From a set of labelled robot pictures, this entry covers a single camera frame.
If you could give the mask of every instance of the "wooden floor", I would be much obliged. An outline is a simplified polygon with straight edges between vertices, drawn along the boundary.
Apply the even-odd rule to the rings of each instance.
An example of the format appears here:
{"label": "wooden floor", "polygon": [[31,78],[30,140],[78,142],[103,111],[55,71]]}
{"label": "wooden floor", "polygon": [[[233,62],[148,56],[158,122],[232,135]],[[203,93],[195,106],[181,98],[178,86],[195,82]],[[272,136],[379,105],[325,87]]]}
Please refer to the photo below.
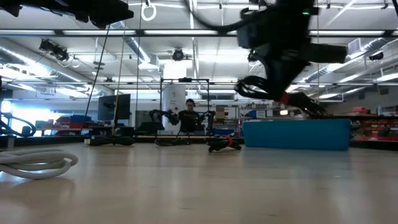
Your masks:
{"label": "wooden floor", "polygon": [[0,173],[1,224],[398,222],[396,152],[45,147],[80,161],[49,180]]}

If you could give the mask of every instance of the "blue foam block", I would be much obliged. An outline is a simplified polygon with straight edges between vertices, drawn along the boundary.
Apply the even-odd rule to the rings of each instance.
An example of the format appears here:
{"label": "blue foam block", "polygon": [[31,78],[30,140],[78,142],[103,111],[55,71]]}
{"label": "blue foam block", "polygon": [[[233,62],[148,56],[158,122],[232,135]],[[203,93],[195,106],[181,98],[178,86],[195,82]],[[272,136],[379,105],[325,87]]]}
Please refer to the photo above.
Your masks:
{"label": "blue foam block", "polygon": [[243,133],[247,147],[346,151],[351,125],[348,119],[244,122]]}

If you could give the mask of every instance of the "monitor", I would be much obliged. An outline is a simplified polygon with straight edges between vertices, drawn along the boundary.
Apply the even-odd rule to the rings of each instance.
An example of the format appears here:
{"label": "monitor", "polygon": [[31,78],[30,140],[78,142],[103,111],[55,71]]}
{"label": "monitor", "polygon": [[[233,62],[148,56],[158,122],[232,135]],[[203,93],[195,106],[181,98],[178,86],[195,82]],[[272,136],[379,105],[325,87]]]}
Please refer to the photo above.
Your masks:
{"label": "monitor", "polygon": [[[115,106],[116,95],[99,97],[98,120],[113,120]],[[130,94],[123,94],[118,96],[118,119],[130,119]]]}

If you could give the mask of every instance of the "white cylinder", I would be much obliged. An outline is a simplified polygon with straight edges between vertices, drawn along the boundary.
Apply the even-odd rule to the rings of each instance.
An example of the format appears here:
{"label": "white cylinder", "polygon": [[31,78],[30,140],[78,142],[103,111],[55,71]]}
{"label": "white cylinder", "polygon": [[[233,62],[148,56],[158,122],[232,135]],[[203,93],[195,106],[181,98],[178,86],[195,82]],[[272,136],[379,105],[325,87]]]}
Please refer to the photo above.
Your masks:
{"label": "white cylinder", "polygon": [[[185,85],[169,85],[162,93],[162,110],[172,110],[174,113],[185,110]],[[177,134],[180,130],[180,123],[173,126],[167,118],[163,118],[163,126],[166,131],[173,131]]]}

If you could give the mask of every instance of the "man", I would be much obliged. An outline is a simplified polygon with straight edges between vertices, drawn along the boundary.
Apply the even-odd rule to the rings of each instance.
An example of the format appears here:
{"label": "man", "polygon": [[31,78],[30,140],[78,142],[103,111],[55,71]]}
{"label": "man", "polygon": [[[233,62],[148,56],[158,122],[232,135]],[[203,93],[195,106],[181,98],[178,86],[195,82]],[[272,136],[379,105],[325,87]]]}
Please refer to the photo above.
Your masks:
{"label": "man", "polygon": [[199,114],[193,110],[195,106],[193,99],[187,99],[185,106],[187,109],[178,113],[178,117],[181,121],[180,131],[192,133],[197,130],[195,118],[199,117]]}

